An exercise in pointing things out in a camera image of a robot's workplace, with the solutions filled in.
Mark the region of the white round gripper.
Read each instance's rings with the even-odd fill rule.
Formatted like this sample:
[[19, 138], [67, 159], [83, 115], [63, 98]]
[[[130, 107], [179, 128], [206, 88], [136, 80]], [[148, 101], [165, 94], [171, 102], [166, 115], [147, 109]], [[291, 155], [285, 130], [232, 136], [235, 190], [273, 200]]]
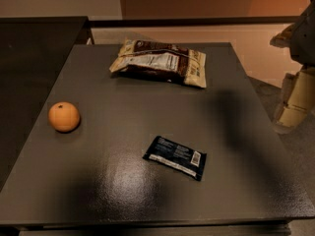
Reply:
[[[289, 47], [291, 59], [315, 65], [315, 1], [291, 24], [270, 40], [272, 46]], [[315, 107], [315, 70], [300, 70], [283, 79], [281, 100], [274, 114], [274, 129], [288, 134], [299, 126]]]

